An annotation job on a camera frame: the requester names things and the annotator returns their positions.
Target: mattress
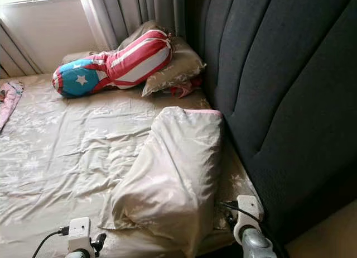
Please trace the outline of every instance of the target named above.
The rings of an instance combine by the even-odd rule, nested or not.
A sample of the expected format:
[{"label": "mattress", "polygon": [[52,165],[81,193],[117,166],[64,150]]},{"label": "mattress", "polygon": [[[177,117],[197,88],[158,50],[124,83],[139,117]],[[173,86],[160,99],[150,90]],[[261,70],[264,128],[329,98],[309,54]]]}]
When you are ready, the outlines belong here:
[{"label": "mattress", "polygon": [[[130,170],[162,108],[209,109],[201,90],[178,99],[142,87],[65,99],[51,86],[51,74],[17,78],[23,96],[0,133],[0,249],[4,257],[30,257],[50,232],[70,220],[89,217],[91,235],[107,233],[100,257],[183,257],[169,239],[148,230],[107,231],[96,224],[108,193]],[[225,140],[216,201],[253,194],[232,145]],[[234,240],[215,209],[216,229],[200,254]],[[47,240],[38,257],[64,257],[67,238]]]}]

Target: pink trim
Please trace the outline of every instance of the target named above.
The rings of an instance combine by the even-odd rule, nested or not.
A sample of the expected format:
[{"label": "pink trim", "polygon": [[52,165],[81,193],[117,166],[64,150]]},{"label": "pink trim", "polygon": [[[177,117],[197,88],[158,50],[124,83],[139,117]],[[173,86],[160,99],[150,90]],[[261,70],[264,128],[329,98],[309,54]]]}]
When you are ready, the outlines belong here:
[{"label": "pink trim", "polygon": [[222,117],[222,113],[218,110],[213,109],[184,109],[187,113],[203,113],[203,114],[215,114],[219,117]]}]

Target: dark gray headboard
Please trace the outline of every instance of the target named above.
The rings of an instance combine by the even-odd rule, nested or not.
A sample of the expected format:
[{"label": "dark gray headboard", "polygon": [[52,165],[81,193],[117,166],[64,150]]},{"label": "dark gray headboard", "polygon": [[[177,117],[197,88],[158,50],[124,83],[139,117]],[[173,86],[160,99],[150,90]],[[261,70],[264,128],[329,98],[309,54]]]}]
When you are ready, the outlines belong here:
[{"label": "dark gray headboard", "polygon": [[281,241],[357,197],[357,0],[186,0],[186,32]]}]

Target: white clamp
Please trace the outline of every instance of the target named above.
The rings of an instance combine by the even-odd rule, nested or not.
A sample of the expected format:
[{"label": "white clamp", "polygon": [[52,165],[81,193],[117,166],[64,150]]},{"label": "white clamp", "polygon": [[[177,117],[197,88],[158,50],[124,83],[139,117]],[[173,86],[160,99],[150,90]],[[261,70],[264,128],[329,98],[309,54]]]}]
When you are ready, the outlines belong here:
[{"label": "white clamp", "polygon": [[[239,196],[237,196],[237,202],[238,202],[239,209],[242,209],[242,210],[250,213],[255,218],[260,220],[259,204],[258,204],[258,200],[255,196],[253,196],[253,195],[239,195]],[[235,240],[240,245],[242,245],[242,241],[240,239],[241,235],[239,232],[242,229],[242,227],[244,227],[244,226],[252,226],[252,227],[256,228],[257,230],[261,231],[258,222],[256,222],[254,219],[252,219],[248,215],[246,215],[242,212],[238,212],[237,223],[233,229],[233,236],[234,236]]]}]

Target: blue fabric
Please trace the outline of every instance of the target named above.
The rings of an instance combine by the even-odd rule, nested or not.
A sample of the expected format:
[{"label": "blue fabric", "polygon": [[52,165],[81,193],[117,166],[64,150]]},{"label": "blue fabric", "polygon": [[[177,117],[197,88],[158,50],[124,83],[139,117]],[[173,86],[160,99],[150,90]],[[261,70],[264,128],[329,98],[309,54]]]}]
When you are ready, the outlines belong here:
[{"label": "blue fabric", "polygon": [[64,96],[83,96],[93,90],[99,82],[97,71],[84,68],[92,63],[92,60],[77,60],[60,68]]}]

